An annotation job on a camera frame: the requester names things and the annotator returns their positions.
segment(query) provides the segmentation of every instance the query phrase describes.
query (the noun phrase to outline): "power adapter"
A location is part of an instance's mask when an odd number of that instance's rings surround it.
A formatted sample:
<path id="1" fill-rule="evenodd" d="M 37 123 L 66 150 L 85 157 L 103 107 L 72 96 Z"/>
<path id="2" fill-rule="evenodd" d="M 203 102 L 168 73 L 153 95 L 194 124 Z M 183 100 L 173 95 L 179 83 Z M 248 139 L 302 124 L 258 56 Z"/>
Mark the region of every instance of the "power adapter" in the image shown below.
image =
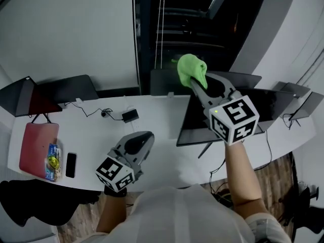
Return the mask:
<path id="1" fill-rule="evenodd" d="M 122 117 L 123 117 L 123 121 L 125 123 L 129 123 L 129 122 L 131 122 L 131 121 L 136 120 L 136 119 L 139 118 L 136 109 L 133 109 L 133 110 L 130 110 L 128 112 L 123 113 L 122 114 Z"/>

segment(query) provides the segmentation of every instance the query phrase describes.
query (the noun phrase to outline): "white desk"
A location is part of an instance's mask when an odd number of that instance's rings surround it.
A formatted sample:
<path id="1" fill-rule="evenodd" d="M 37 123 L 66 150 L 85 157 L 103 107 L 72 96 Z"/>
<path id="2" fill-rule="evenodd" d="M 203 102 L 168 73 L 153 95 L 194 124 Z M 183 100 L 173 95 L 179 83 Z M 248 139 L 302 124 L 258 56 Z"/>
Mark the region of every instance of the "white desk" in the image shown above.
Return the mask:
<path id="1" fill-rule="evenodd" d="M 197 157 L 205 144 L 176 147 L 176 139 L 188 101 L 188 97 L 170 99 L 134 96 L 86 101 L 80 105 L 88 114 L 97 108 L 111 108 L 114 117 L 120 117 L 121 113 L 133 105 L 140 118 L 128 124 L 111 118 L 102 118 L 100 111 L 87 118 L 81 109 L 72 104 L 67 105 L 62 112 L 50 113 L 51 122 L 60 126 L 58 140 L 63 146 L 63 173 L 68 152 L 77 154 L 75 178 L 63 176 L 56 184 L 87 190 L 103 190 L 104 186 L 95 175 L 95 170 L 104 161 L 105 154 L 110 148 L 115 146 L 122 136 L 132 133 L 133 130 L 152 131 L 155 143 L 147 160 L 142 164 L 144 175 L 135 184 L 130 185 L 128 191 L 143 191 L 164 185 L 184 187 L 207 183 L 209 171 L 219 167 L 224 160 L 224 143 L 213 143 L 201 159 Z M 31 120 L 27 116 L 16 118 L 12 131 L 8 168 L 19 173 L 23 173 L 19 169 L 22 139 L 25 126 Z M 45 122 L 46 119 L 42 115 L 35 121 L 35 123 Z M 294 124 L 289 131 L 279 118 L 268 129 L 273 160 L 298 148 L 315 136 L 311 118 L 301 119 L 299 122 L 301 127 Z M 253 168 L 270 161 L 265 134 L 246 139 L 244 145 Z M 223 178 L 226 178 L 225 166 L 213 175 L 213 181 Z"/>

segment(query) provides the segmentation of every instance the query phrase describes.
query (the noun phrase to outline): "green rag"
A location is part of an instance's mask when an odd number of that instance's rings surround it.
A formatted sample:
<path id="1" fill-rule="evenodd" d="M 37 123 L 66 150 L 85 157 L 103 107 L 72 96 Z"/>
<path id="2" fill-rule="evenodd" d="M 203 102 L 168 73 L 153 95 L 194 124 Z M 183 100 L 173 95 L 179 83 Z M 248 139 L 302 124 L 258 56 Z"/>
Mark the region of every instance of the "green rag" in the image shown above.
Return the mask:
<path id="1" fill-rule="evenodd" d="M 205 89 L 207 89 L 206 71 L 206 63 L 193 54 L 185 54 L 178 61 L 178 75 L 181 84 L 185 87 L 191 88 L 190 78 L 194 77 Z"/>

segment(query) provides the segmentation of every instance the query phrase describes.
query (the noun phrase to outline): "floor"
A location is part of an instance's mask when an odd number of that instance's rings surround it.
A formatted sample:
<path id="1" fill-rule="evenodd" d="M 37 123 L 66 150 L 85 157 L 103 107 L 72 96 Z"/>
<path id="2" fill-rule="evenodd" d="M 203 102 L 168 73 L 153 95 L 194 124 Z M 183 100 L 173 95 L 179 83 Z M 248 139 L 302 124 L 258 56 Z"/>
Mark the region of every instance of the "floor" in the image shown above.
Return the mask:
<path id="1" fill-rule="evenodd" d="M 289 156 L 285 155 L 276 159 L 265 168 L 256 171 L 256 174 L 262 188 L 263 199 L 268 211 L 275 218 L 279 219 L 284 211 L 284 206 L 279 203 L 279 199 L 284 197 L 294 184 L 293 169 Z M 217 188 L 225 182 L 225 179 L 212 182 L 212 187 L 216 191 Z M 208 183 L 202 186 L 210 192 L 210 185 Z M 219 191 L 225 188 L 227 188 L 227 183 L 223 184 L 221 188 L 219 188 Z M 141 193 L 128 193 L 127 204 L 133 204 L 140 194 Z M 101 195 L 99 201 L 94 205 L 80 205 L 67 224 L 57 227 L 61 243 L 71 243 L 78 238 L 94 232 L 104 203 L 104 195 Z M 292 237 L 293 223 L 283 228 L 286 233 Z"/>

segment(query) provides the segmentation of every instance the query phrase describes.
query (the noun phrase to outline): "smartphone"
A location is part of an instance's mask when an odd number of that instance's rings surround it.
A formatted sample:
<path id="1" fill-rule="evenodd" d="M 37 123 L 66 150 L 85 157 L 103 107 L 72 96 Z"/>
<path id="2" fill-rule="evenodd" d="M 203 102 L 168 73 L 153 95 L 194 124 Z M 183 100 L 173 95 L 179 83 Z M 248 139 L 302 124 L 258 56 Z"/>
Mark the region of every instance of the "smartphone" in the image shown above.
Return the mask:
<path id="1" fill-rule="evenodd" d="M 75 163 L 76 163 L 76 154 L 69 153 L 67 155 L 67 161 L 66 161 L 66 170 L 65 175 L 70 178 L 75 177 Z"/>

